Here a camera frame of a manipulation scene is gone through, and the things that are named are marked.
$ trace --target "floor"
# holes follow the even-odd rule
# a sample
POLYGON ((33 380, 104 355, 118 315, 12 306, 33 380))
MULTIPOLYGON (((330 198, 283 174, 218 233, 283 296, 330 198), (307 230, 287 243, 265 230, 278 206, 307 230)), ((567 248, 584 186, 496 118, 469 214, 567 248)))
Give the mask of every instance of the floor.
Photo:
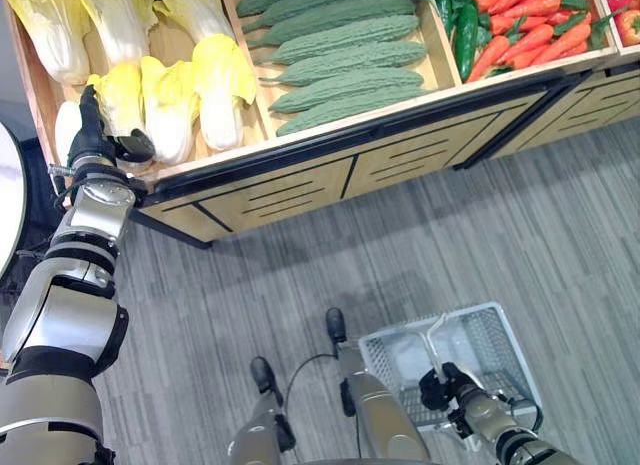
MULTIPOLYGON (((357 338, 501 303, 542 396, 542 437, 584 464, 640 455, 640 119, 472 170, 446 170, 222 240, 208 251, 132 226, 118 271, 131 330, 97 382, 120 463, 223 464, 256 391, 357 338)), ((290 419, 304 460, 353 457, 337 367, 305 369, 290 419)), ((442 464, 495 463, 429 436, 442 464)), ((293 457, 286 458, 294 463, 293 457)))

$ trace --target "white shopping basket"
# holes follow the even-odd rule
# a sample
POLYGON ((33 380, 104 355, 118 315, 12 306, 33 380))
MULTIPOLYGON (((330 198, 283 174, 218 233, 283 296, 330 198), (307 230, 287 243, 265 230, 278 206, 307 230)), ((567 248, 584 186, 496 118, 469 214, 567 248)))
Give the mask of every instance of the white shopping basket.
MULTIPOLYGON (((425 337, 439 318, 406 322, 358 341, 369 373, 391 391, 420 431, 448 424, 446 413, 432 412, 422 405, 418 385, 438 365, 430 359, 425 337)), ((471 372, 488 392, 528 399, 541 406, 529 367, 498 303, 446 314, 430 339, 441 363, 455 362, 463 371, 471 372)), ((514 409, 514 415, 535 411, 533 404, 522 403, 514 409)))

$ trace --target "robotic hand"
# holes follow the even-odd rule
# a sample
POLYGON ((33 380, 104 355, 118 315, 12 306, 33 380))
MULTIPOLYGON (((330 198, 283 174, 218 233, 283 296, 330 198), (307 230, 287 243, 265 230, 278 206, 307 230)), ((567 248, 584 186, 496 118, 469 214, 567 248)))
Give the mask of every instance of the robotic hand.
POLYGON ((480 437, 501 465, 578 465, 569 455, 518 425, 498 397, 489 395, 455 364, 445 363, 442 369, 444 383, 435 370, 420 381, 422 404, 444 412, 455 399, 458 408, 449 414, 449 421, 461 438, 474 434, 480 437))
POLYGON ((92 86, 85 88, 82 128, 69 153, 73 206, 31 273, 5 329, 10 364, 0 386, 0 463, 110 465, 102 446, 102 412, 92 379, 118 357, 128 325, 113 274, 124 226, 142 198, 116 158, 146 161, 153 148, 134 131, 117 142, 104 134, 92 86))

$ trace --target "green chili pepper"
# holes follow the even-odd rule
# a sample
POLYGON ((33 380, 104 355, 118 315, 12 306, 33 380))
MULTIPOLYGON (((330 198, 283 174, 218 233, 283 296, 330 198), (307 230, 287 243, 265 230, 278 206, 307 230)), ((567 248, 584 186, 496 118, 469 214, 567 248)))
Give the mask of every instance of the green chili pepper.
POLYGON ((436 5, 438 7, 438 12, 440 12, 440 18, 442 19, 442 23, 444 24, 444 29, 447 32, 447 37, 449 37, 451 36, 451 31, 453 30, 453 9, 451 0, 436 0, 436 5))
POLYGON ((474 5, 469 3, 462 7, 456 27, 454 55, 460 78, 466 82, 471 75, 478 43, 478 10, 474 5))

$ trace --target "wooden display shelf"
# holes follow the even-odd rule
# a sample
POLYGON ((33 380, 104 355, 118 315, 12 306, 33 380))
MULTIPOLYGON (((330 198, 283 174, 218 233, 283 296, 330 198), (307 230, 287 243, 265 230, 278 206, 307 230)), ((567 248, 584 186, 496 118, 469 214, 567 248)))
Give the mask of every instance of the wooden display shelf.
POLYGON ((640 115, 640 66, 595 73, 552 105, 494 158, 545 145, 640 115))
MULTIPOLYGON (((253 65, 252 55, 247 49, 246 37, 242 32, 242 25, 243 23, 254 20, 255 17, 249 17, 247 19, 238 18, 235 12, 235 5, 238 1, 239 0, 223 0, 223 3, 227 10, 229 21, 236 34, 237 41, 253 65)), ((603 4, 600 0, 592 0, 592 3, 594 14, 600 16, 602 14, 603 4)), ((470 93, 484 87, 492 87, 509 81, 517 81, 522 77, 543 73, 556 68, 566 70, 567 72, 588 69, 593 67, 594 64, 602 62, 607 57, 612 56, 615 52, 613 48, 613 38, 608 36, 607 46, 602 50, 588 52, 577 57, 558 60, 544 66, 530 67, 526 70, 511 72, 476 83, 463 85, 460 81, 442 22, 437 16, 436 11, 429 5, 421 5, 418 9, 418 14, 420 17, 420 30, 409 37, 409 39, 424 42, 429 49, 429 55, 424 61, 416 64, 412 68, 423 75, 425 78, 425 88, 433 91, 433 93, 277 138, 275 131, 283 123, 283 117, 270 113, 268 106, 273 103, 277 97, 282 95, 286 91, 286 88, 260 84, 256 102, 244 110, 243 119, 245 126, 242 146, 224 152, 210 150, 204 143, 198 125, 196 124, 196 143, 185 163, 175 166, 165 166, 157 163, 151 168, 137 173, 137 175, 145 180, 150 188, 152 188, 159 180, 199 167, 206 167, 235 160, 246 155, 261 153, 265 150, 282 147, 334 130, 349 128, 367 120, 409 110, 426 103, 447 100, 449 97, 470 93)), ((61 86, 52 80, 37 59, 33 44, 17 17, 13 13, 8 13, 8 16, 10 17, 10 28, 12 30, 18 63, 45 158, 51 163, 59 163, 55 152, 54 140, 54 125, 57 109, 64 100, 77 99, 82 87, 61 86)), ((159 58, 165 65, 171 65, 176 60, 189 60, 193 42, 186 31, 162 16, 159 16, 158 19, 158 25, 155 26, 150 33, 150 49, 152 55, 159 58)), ((260 33, 264 32, 253 32, 251 38, 257 38, 260 33)), ((92 73, 106 73, 106 60, 95 29, 85 38, 85 47, 89 55, 92 73)), ((255 56, 264 53, 262 50, 263 49, 258 49, 255 52, 255 56)), ((254 69, 258 77, 272 77, 280 71, 278 67, 272 66, 259 66, 254 67, 254 69)))
MULTIPOLYGON (((267 50, 250 52, 247 48, 247 37, 242 32, 242 25, 253 21, 255 17, 240 19, 235 11, 239 0, 222 1, 237 42, 256 76, 273 77, 280 73, 281 69, 277 66, 256 66, 253 63, 255 58, 267 50)), ((591 0, 591 4, 595 17, 604 16, 601 0, 591 0)), ((146 221, 145 223, 167 233, 175 231, 180 237, 186 234, 198 243, 208 242, 228 233, 461 164, 499 137, 503 129, 518 123, 524 114, 533 110, 545 94, 544 90, 548 90, 545 84, 556 83, 566 74, 599 67, 616 54, 614 39, 611 34, 607 34, 605 47, 601 50, 463 84, 436 10, 431 5, 420 4, 417 14, 420 19, 419 30, 407 39, 424 42, 429 53, 422 62, 411 68, 424 77, 423 87, 430 93, 277 137, 276 130, 284 123, 284 117, 271 113, 269 106, 286 92, 286 88, 259 83, 256 101, 243 110, 242 146, 224 152, 210 150, 196 123, 195 146, 186 162, 174 166, 156 163, 147 170, 134 172, 147 183, 151 193, 142 210, 144 216, 138 214, 140 221, 146 221), (473 133, 476 131, 474 127, 478 128, 477 134, 473 133), (414 149, 421 149, 426 145, 422 141, 432 138, 429 136, 432 130, 438 130, 439 134, 448 139, 446 146, 432 150, 434 154, 428 156, 415 152, 413 157, 419 160, 414 160, 413 165, 412 160, 404 164, 403 160, 397 158, 407 153, 408 159, 414 149), (390 144, 388 149, 385 149, 386 144, 390 144), (325 167, 325 164, 343 158, 347 161, 339 166, 325 167), (295 170, 308 170, 309 164, 316 160, 319 165, 314 168, 315 171, 300 183, 321 183, 316 188, 323 190, 298 190, 299 193, 309 192, 313 195, 313 199, 302 200, 308 203, 291 202, 291 208, 274 213, 271 213, 272 210, 262 213, 260 207, 256 214, 251 211, 256 208, 253 204, 256 194, 261 192, 253 190, 253 185, 248 185, 246 180, 251 183, 274 180, 270 191, 265 193, 282 193, 284 203, 293 196, 288 191, 289 187, 297 186, 297 182, 291 184, 287 180, 278 181, 275 178, 293 173, 289 167, 292 163, 298 163, 294 166, 295 170), (268 166, 255 165, 261 161, 269 162, 268 166), (395 171, 398 173, 378 180, 385 168, 397 168, 395 171), (340 183, 341 187, 334 186, 333 182, 340 183), (224 187, 231 187, 232 190, 245 187, 243 190, 248 191, 227 196, 227 191, 221 191, 224 187), (201 199, 219 193, 223 193, 226 198, 206 203, 201 199), (171 209, 175 200, 192 205, 171 209)), ((40 64, 33 44, 17 17, 13 13, 8 13, 8 16, 14 48, 45 159, 49 163, 59 163, 54 141, 57 109, 64 100, 77 99, 82 87, 65 87, 53 81, 40 64)), ((165 65, 171 65, 176 60, 189 60, 194 44, 186 31, 164 17, 159 16, 158 19, 158 25, 150 33, 152 55, 165 65)), ((261 33, 264 31, 252 32, 248 37, 255 39, 261 33)), ((85 46, 92 73, 106 73, 104 53, 95 30, 85 38, 85 46)), ((276 202, 279 201, 269 202, 269 207, 277 205, 276 202)))

